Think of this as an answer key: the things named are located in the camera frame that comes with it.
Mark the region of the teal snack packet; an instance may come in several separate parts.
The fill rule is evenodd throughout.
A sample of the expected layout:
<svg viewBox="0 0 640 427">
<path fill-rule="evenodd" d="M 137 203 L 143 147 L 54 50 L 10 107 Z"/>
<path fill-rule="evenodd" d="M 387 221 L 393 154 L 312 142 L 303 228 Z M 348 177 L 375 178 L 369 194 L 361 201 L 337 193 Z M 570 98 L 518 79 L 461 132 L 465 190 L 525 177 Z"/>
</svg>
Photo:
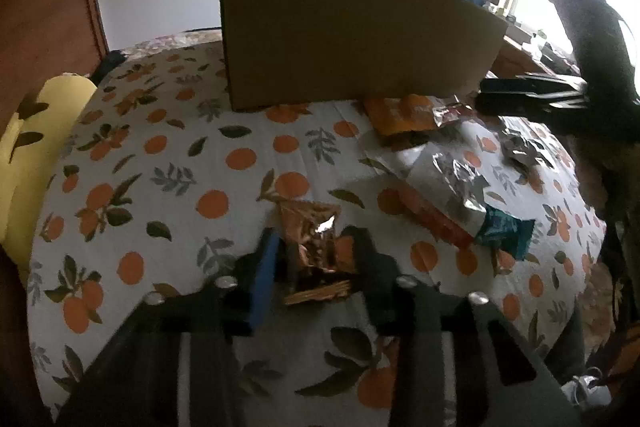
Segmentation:
<svg viewBox="0 0 640 427">
<path fill-rule="evenodd" d="M 525 259 L 532 241 L 535 220 L 523 220 L 498 208 L 487 205 L 480 231 L 475 235 L 477 244 L 496 251 L 505 251 L 516 261 Z"/>
</svg>

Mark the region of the large silver-orange chip bag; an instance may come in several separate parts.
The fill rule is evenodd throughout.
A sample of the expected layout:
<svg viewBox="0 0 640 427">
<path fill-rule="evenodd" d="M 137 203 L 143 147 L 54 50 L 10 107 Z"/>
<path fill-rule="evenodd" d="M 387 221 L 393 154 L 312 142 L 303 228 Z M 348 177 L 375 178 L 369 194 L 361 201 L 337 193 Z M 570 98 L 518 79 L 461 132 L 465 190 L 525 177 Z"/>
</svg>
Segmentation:
<svg viewBox="0 0 640 427">
<path fill-rule="evenodd" d="M 488 183 L 474 166 L 439 144 L 398 150 L 384 158 L 398 207 L 434 239 L 468 248 L 485 221 Z"/>
</svg>

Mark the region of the yellow leaf-print pillow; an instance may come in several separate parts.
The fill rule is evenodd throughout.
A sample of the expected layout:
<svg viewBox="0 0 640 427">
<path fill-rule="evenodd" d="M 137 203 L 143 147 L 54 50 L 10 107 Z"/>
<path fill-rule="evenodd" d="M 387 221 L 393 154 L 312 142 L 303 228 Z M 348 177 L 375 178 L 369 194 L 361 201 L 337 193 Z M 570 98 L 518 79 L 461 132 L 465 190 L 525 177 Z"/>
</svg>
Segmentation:
<svg viewBox="0 0 640 427">
<path fill-rule="evenodd" d="M 1 137 L 1 246 L 29 269 L 32 242 L 53 168 L 74 124 L 96 91 L 84 76 L 47 80 L 23 98 Z"/>
</svg>

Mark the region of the orange snack packet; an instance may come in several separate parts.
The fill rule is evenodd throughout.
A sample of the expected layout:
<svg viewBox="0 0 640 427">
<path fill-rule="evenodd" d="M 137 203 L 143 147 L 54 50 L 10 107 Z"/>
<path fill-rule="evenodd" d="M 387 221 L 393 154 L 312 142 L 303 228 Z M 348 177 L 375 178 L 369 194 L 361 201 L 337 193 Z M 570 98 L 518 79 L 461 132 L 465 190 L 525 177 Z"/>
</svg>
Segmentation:
<svg viewBox="0 0 640 427">
<path fill-rule="evenodd" d="M 364 109 L 372 127 L 382 136 L 436 129 L 433 102 L 424 95 L 410 94 L 405 98 L 366 98 Z"/>
</svg>

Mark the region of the silver crumpled snack packet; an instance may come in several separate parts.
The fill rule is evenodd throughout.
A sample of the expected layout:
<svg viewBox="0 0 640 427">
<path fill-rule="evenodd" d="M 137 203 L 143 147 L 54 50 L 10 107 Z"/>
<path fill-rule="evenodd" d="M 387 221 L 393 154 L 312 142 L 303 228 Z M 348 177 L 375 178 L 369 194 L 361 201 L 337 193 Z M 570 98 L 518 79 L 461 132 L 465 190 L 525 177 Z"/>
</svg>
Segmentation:
<svg viewBox="0 0 640 427">
<path fill-rule="evenodd" d="M 518 118 L 501 117 L 500 120 L 502 128 L 498 139 L 502 155 L 510 164 L 522 171 L 554 167 L 542 143 L 527 136 Z"/>
</svg>

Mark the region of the cluttered wooden desk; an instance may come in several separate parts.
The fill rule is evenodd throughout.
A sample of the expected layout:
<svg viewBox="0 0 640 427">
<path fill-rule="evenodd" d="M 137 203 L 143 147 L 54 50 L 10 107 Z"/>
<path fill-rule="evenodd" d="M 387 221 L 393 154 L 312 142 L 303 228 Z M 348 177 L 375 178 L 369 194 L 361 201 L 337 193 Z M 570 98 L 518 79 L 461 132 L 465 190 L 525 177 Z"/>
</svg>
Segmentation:
<svg viewBox="0 0 640 427">
<path fill-rule="evenodd" d="M 503 43 L 490 71 L 499 78 L 525 74 L 580 76 L 579 68 L 536 32 L 509 22 Z"/>
</svg>

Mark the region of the wooden headboard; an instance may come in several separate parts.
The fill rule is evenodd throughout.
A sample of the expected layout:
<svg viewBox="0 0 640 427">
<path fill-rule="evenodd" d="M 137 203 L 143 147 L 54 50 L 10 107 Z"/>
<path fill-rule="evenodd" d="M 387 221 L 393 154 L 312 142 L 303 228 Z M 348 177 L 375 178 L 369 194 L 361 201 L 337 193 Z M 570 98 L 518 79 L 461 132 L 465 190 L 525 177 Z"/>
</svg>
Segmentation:
<svg viewBox="0 0 640 427">
<path fill-rule="evenodd" d="M 1 127 L 46 80 L 91 74 L 107 51 L 98 0 L 1 0 Z"/>
</svg>

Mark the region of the white shoe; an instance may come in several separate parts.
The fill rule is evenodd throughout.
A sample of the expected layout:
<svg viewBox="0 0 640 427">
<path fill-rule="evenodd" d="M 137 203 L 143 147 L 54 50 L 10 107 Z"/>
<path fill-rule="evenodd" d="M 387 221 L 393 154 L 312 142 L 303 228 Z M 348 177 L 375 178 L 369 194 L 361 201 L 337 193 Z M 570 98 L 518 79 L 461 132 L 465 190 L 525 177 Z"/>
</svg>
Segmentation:
<svg viewBox="0 0 640 427">
<path fill-rule="evenodd" d="M 585 412 L 599 407 L 608 407 L 612 395 L 607 385 L 602 384 L 602 372 L 597 367 L 589 367 L 584 375 L 573 376 L 561 386 L 565 398 L 578 411 Z"/>
</svg>

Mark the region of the orange-print white bedsheet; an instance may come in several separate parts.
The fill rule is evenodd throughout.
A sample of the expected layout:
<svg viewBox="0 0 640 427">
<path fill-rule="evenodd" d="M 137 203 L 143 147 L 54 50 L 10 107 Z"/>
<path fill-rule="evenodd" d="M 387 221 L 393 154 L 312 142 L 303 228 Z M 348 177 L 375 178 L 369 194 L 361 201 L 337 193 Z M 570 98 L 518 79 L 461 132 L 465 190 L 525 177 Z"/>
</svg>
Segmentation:
<svg viewBox="0 0 640 427">
<path fill-rule="evenodd" d="M 560 141 L 520 121 L 553 168 L 519 172 L 475 118 L 427 142 L 477 168 L 485 206 L 536 221 L 516 261 L 475 239 L 468 248 L 441 242 L 410 220 L 384 158 L 416 146 L 382 142 L 358 103 L 235 113 L 220 41 L 122 64 L 74 124 L 32 243 L 29 336 L 44 404 L 62 409 L 146 293 L 193 293 L 219 265 L 250 253 L 279 224 L 282 200 L 339 205 L 337 230 L 366 228 L 401 270 L 445 293 L 484 291 L 546 353 L 604 279 L 605 226 L 582 200 Z"/>
</svg>

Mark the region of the brown cardboard box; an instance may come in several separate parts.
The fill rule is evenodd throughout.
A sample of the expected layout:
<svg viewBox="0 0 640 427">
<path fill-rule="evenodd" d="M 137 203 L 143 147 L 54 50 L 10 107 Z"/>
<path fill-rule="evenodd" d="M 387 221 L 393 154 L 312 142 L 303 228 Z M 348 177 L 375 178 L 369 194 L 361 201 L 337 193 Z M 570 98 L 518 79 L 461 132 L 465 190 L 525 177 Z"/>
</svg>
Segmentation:
<svg viewBox="0 0 640 427">
<path fill-rule="evenodd" d="M 234 110 L 475 90 L 508 24 L 466 0 L 219 0 Z"/>
</svg>

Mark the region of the small red-silver snack packet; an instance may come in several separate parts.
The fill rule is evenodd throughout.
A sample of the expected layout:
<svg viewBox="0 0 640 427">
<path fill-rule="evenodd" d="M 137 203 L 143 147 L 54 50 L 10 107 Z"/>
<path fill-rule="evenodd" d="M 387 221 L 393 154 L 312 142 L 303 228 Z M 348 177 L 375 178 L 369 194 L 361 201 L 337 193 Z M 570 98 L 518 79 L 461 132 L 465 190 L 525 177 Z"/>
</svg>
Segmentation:
<svg viewBox="0 0 640 427">
<path fill-rule="evenodd" d="M 449 98 L 440 98 L 438 103 L 432 108 L 432 116 L 437 128 L 454 124 L 459 120 L 471 118 L 473 115 L 473 107 L 455 95 Z"/>
</svg>

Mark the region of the brown foil snack packet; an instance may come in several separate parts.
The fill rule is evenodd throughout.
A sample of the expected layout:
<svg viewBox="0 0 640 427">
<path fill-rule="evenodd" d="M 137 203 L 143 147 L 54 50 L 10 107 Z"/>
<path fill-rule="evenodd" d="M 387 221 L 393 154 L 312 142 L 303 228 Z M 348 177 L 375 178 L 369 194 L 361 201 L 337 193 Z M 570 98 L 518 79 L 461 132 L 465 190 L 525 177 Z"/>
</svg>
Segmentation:
<svg viewBox="0 0 640 427">
<path fill-rule="evenodd" d="M 283 303 L 329 303 L 352 292 L 356 274 L 352 239 L 340 239 L 335 225 L 339 205 L 325 202 L 280 202 L 279 215 L 288 253 Z"/>
</svg>

